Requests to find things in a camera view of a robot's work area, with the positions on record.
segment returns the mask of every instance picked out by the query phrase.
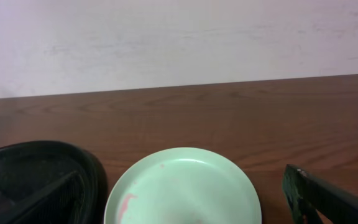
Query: pink stain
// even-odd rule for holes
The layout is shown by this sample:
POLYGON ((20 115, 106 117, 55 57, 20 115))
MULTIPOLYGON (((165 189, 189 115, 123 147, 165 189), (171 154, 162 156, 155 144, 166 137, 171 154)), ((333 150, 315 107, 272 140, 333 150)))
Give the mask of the pink stain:
POLYGON ((124 217, 124 214, 128 209, 129 200, 132 199, 132 198, 137 198, 137 196, 133 195, 133 194, 127 194, 125 196, 124 201, 121 204, 121 208, 118 211, 118 223, 121 223, 121 220, 124 217))

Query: black plastic object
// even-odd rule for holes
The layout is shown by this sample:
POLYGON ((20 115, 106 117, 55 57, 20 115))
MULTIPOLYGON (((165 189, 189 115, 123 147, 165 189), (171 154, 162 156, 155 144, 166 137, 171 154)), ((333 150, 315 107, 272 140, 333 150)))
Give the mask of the black plastic object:
POLYGON ((101 223, 106 174, 92 154, 64 142, 0 148, 0 224, 101 223))
POLYGON ((323 224, 316 210, 335 224, 358 224, 358 198, 307 171, 287 165, 283 190, 296 224, 323 224))

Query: plate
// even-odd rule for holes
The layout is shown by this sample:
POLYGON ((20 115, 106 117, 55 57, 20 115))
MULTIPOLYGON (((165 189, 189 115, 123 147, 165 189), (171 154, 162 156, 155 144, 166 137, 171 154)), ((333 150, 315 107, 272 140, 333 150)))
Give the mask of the plate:
POLYGON ((104 224, 261 224, 251 181, 204 149, 151 154, 129 168, 108 199, 104 224))

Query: wood grain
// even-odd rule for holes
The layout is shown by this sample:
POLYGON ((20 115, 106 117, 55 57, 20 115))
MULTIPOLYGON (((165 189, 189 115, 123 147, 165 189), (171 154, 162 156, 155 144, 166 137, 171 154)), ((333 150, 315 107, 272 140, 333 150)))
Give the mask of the wood grain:
POLYGON ((91 151, 110 189, 153 152, 208 149, 250 177, 264 223, 291 223, 286 164, 358 195, 358 75, 0 100, 0 146, 37 139, 91 151))

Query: green plate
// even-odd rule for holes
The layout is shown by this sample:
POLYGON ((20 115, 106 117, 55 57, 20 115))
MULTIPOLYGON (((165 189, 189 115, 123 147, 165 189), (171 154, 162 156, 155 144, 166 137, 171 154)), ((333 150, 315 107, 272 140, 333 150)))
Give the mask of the green plate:
POLYGON ((251 181, 230 160, 189 147, 151 154, 109 196, 104 224, 261 224, 251 181))

